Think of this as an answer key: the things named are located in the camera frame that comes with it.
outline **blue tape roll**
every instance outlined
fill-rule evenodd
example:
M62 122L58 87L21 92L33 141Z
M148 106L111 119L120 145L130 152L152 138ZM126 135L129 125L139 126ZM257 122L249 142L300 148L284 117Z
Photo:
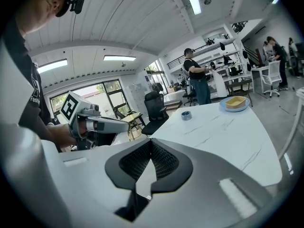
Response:
M186 111L181 114L182 120L186 121L192 118L191 112Z

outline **gray floor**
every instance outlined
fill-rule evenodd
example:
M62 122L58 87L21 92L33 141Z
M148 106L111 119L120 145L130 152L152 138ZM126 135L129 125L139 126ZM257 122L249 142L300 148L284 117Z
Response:
M268 132L278 154L289 136L297 110L298 97L295 95L292 87L295 89L303 87L304 78L296 79L289 77L288 83L290 90L281 91L280 97L274 95L270 98L269 94L263 95L259 87L256 89L256 93L250 93L253 102L252 110ZM174 112L175 111L168 111L168 115L170 116ZM128 141L126 133L121 133L115 140L115 144L126 141ZM267 187L273 196L292 188L302 171L304 163L304 137L300 133L296 133L287 155L290 160L289 166L287 165L286 158L283 158L280 162L283 173L282 180L277 185ZM155 173L152 163L149 163L146 171ZM154 181L156 181L155 174L146 176L143 173L137 182L137 192L146 197L150 194L149 187Z

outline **blue jeans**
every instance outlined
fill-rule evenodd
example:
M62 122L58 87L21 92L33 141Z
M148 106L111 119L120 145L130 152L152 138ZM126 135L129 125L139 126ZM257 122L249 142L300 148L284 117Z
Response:
M210 90L206 79L190 79L190 84L196 91L196 98L200 105L211 104Z

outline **ceiling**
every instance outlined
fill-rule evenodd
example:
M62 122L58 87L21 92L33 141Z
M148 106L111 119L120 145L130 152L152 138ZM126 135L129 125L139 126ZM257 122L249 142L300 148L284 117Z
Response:
M179 46L181 38L190 40L204 29L211 31L208 24L214 21L261 16L271 0L212 0L210 5L203 1L202 13L194 15L189 0L85 0L80 14L67 12L28 34L26 47L38 65L68 60L68 66L41 74L43 87L108 71L135 72L166 49ZM121 67L122 62L103 61L104 55L136 60Z

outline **window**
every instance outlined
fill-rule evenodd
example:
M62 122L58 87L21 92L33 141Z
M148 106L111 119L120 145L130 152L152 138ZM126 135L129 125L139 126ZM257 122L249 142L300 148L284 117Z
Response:
M103 82L85 88L73 90L77 95L82 96L92 104L99 105L101 116L115 118L114 109L118 109L122 114L127 115L130 107L126 101L124 92L119 80ZM50 99L54 115L62 124L67 123L59 110L64 103L67 93L55 96Z
M163 95L167 94L167 87L169 87L167 78L165 76L164 71L162 70L162 67L159 63L158 60L156 60L155 62L151 63L147 68L146 68L146 72L149 76L149 80L151 82L151 84L153 83L160 83L162 85L163 91L161 91L161 93Z

